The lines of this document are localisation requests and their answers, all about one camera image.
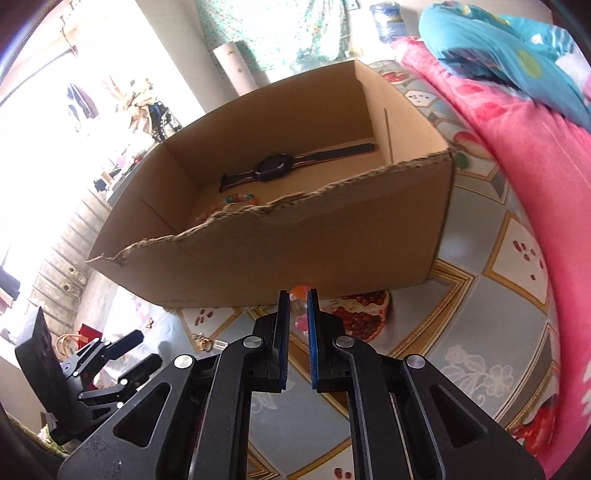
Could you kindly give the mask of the red gift bag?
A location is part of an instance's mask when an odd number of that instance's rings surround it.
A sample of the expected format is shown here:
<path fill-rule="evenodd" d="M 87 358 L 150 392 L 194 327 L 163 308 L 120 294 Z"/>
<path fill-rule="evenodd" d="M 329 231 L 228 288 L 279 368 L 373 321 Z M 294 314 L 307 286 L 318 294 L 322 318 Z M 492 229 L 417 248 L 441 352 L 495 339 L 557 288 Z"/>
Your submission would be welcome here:
<path fill-rule="evenodd" d="M 82 324 L 77 333 L 77 345 L 78 348 L 83 348 L 85 345 L 94 341 L 95 339 L 101 339 L 102 333 L 86 324 Z"/>

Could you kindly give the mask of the fruit pattern tablecloth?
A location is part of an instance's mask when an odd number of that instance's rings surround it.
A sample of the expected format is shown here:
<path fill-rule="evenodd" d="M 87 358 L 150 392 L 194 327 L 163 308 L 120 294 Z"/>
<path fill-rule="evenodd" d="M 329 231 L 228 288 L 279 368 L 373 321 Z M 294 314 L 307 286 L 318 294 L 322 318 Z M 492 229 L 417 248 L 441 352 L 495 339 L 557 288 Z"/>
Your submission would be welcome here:
<path fill-rule="evenodd" d="M 253 393 L 245 478 L 356 479 L 345 393 L 311 385 L 308 292 L 346 334 L 402 360 L 424 356 L 542 466 L 558 403 L 557 315 L 546 257 L 496 158 L 457 113 L 394 62 L 368 66 L 447 141 L 454 182 L 426 281 L 334 298 L 297 285 L 290 295 L 287 387 Z M 188 335 L 231 343 L 273 304 L 170 308 Z"/>

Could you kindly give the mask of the brown cardboard box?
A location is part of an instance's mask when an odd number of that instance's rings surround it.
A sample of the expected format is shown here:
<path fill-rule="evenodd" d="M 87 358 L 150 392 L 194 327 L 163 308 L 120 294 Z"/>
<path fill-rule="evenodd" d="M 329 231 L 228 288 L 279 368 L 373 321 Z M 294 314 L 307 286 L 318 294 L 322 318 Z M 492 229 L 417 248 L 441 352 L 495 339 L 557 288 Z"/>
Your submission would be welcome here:
<path fill-rule="evenodd" d="M 376 151 L 219 193 L 267 156 L 374 143 Z M 107 217 L 95 270 L 153 304 L 273 304 L 412 286 L 435 263 L 455 164 L 447 141 L 358 61 L 225 104 L 158 145 Z"/>

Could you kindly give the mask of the pink floral blanket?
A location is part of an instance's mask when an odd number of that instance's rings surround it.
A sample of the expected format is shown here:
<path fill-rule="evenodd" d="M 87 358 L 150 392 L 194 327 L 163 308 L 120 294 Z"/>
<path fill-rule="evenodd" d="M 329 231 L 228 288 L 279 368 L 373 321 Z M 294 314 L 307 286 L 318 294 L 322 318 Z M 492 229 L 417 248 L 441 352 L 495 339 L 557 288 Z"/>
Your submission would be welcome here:
<path fill-rule="evenodd" d="M 468 121 L 517 192 L 549 265 L 557 306 L 560 406 L 541 462 L 554 479 L 590 476 L 590 135 L 492 81 L 450 74 L 403 37 L 394 59 L 421 74 Z"/>

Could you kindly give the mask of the rolled paper tube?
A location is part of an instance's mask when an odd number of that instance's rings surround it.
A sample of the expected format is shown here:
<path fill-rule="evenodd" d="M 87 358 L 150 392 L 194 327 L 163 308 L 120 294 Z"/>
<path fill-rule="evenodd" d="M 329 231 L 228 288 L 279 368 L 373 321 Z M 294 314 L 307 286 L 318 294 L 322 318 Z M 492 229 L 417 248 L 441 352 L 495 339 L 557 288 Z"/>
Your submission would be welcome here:
<path fill-rule="evenodd" d="M 216 47 L 213 53 L 238 96 L 249 94 L 257 89 L 256 79 L 252 76 L 235 42 L 226 42 Z"/>

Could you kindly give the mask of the green floral curtain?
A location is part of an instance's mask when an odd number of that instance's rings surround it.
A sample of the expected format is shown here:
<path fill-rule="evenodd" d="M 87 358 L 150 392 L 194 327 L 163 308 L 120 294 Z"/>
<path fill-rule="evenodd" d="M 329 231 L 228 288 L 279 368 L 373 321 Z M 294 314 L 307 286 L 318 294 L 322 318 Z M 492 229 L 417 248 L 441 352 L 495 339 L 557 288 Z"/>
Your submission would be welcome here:
<path fill-rule="evenodd" d="M 356 1 L 197 1 L 209 50 L 235 43 L 253 72 L 288 76 L 349 57 Z"/>

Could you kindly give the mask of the blue white water jug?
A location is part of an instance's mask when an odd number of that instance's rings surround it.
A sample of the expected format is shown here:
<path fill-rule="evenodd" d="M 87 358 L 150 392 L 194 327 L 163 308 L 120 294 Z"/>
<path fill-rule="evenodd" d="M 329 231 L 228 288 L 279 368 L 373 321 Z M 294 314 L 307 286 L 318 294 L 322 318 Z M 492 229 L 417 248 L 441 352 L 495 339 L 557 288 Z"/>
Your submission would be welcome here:
<path fill-rule="evenodd" d="M 407 26 L 398 3 L 383 2 L 370 6 L 379 39 L 390 43 L 407 35 Z"/>

